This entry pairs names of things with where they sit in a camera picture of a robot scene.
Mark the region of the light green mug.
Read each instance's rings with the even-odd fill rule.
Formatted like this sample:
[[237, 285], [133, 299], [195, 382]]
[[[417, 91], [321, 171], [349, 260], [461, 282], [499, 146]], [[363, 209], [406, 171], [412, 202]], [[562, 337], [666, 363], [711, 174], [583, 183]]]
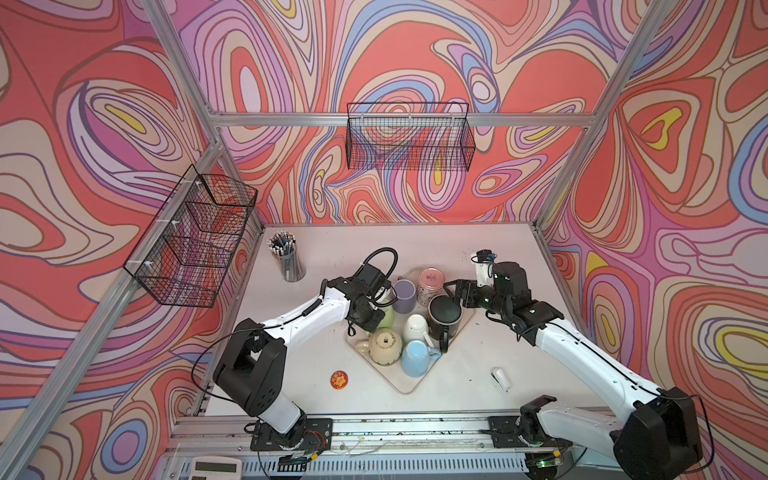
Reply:
[[393, 327], [394, 320], [395, 320], [394, 308], [392, 306], [386, 306], [386, 307], [380, 308], [380, 311], [383, 313], [383, 318], [379, 322], [377, 328], [391, 329]]

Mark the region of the cream round mug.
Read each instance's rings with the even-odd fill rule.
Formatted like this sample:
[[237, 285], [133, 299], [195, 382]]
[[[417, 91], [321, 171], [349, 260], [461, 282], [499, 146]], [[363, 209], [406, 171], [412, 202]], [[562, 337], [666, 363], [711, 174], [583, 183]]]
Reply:
[[379, 328], [368, 339], [357, 341], [355, 350], [367, 354], [371, 361], [380, 366], [396, 363], [402, 354], [404, 342], [391, 328]]

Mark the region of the black mug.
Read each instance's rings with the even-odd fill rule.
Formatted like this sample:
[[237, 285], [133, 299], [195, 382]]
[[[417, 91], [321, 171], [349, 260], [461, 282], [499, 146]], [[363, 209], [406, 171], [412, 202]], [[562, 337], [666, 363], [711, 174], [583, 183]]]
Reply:
[[448, 295], [439, 295], [430, 301], [428, 316], [428, 335], [442, 353], [447, 353], [452, 339], [459, 331], [461, 306]]

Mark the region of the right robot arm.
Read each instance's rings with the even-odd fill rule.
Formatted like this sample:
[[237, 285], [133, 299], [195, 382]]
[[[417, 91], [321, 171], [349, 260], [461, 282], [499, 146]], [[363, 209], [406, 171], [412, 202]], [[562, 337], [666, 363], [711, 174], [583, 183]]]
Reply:
[[475, 265], [475, 279], [444, 284], [448, 297], [461, 307], [484, 310], [557, 360], [611, 411], [566, 407], [542, 395], [520, 409], [522, 440], [568, 440], [615, 460], [632, 479], [675, 479], [703, 459], [693, 396], [656, 385], [598, 348], [563, 313], [533, 298], [518, 263]]

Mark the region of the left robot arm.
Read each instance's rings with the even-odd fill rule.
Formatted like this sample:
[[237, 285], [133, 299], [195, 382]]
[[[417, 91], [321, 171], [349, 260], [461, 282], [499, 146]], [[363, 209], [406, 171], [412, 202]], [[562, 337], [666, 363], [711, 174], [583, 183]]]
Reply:
[[213, 371], [215, 385], [247, 415], [296, 443], [306, 431], [306, 414], [282, 392], [290, 349], [338, 322], [376, 330], [391, 286], [388, 275], [362, 264], [350, 277], [323, 281], [316, 297], [286, 314], [263, 323], [239, 322]]

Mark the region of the purple mug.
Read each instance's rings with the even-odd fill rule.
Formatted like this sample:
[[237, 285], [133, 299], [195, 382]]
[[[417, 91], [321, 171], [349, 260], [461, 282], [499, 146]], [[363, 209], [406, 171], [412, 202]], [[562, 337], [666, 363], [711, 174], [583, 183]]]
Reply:
[[417, 303], [415, 284], [406, 278], [401, 278], [395, 282], [393, 289], [396, 295], [393, 310], [399, 314], [410, 314]]

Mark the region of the white mug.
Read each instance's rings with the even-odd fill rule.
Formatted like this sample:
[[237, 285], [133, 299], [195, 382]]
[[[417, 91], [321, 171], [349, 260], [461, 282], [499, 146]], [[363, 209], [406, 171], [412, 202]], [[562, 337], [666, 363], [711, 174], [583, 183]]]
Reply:
[[418, 340], [430, 348], [434, 347], [429, 336], [428, 322], [421, 314], [412, 314], [405, 320], [402, 326], [402, 338], [405, 344]]

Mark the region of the pink patterned mug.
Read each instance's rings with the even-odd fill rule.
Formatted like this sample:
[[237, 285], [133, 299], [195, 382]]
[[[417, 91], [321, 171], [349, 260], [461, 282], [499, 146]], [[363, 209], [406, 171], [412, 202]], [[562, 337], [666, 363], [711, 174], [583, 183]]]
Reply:
[[421, 271], [417, 281], [417, 301], [421, 306], [428, 306], [430, 301], [441, 294], [445, 283], [444, 274], [435, 267]]

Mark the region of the light blue mug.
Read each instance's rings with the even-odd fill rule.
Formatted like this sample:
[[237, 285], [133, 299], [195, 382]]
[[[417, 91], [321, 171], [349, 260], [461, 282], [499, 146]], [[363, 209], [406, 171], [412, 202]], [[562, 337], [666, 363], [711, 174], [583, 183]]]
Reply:
[[412, 341], [405, 346], [401, 354], [401, 369], [408, 377], [422, 377], [441, 356], [439, 349], [430, 348], [422, 341]]

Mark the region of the beige plastic tray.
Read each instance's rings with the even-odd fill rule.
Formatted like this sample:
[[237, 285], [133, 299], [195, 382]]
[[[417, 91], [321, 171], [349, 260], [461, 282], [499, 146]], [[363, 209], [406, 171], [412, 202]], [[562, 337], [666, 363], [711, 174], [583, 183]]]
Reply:
[[430, 327], [437, 325], [431, 307], [444, 292], [437, 288], [442, 274], [433, 267], [415, 267], [398, 277], [402, 303], [410, 309], [404, 313], [393, 306], [385, 309], [378, 328], [368, 333], [358, 330], [345, 337], [347, 345], [388, 383], [397, 393], [413, 393], [445, 355], [440, 350], [442, 336], [432, 336]]

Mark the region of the metal pen holder cup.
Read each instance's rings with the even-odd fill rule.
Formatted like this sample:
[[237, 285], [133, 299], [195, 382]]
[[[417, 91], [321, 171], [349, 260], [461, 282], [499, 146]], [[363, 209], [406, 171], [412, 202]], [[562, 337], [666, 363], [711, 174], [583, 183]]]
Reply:
[[277, 231], [269, 240], [268, 248], [277, 261], [283, 279], [295, 283], [303, 279], [305, 269], [299, 258], [295, 236], [287, 231]]

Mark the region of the small white object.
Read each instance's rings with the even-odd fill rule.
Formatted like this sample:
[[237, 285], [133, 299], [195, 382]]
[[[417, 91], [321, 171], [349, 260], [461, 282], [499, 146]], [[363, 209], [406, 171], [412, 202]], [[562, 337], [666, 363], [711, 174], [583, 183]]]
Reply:
[[501, 367], [493, 367], [491, 369], [491, 378], [496, 386], [503, 392], [508, 392], [512, 387], [511, 380], [505, 370]]

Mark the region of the white device with display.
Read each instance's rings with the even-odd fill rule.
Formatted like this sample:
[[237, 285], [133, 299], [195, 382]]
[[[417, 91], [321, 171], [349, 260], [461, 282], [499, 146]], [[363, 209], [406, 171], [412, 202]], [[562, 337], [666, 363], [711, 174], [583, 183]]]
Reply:
[[243, 463], [234, 457], [199, 456], [190, 463], [191, 480], [241, 480]]

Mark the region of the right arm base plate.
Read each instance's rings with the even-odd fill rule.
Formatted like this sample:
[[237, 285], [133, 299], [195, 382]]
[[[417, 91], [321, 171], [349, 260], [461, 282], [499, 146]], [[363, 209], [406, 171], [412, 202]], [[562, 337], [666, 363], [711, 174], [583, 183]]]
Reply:
[[488, 427], [481, 433], [489, 435], [494, 448], [529, 448], [529, 449], [569, 449], [573, 443], [569, 440], [549, 436], [528, 439], [524, 436], [520, 417], [515, 416], [491, 416], [488, 418]]

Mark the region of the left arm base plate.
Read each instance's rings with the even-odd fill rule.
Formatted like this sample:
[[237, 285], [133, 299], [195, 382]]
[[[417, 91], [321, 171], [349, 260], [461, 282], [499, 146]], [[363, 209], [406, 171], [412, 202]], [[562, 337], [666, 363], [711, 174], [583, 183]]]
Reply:
[[287, 433], [280, 433], [266, 422], [259, 421], [250, 430], [250, 450], [321, 454], [332, 445], [333, 426], [330, 417], [302, 416]]

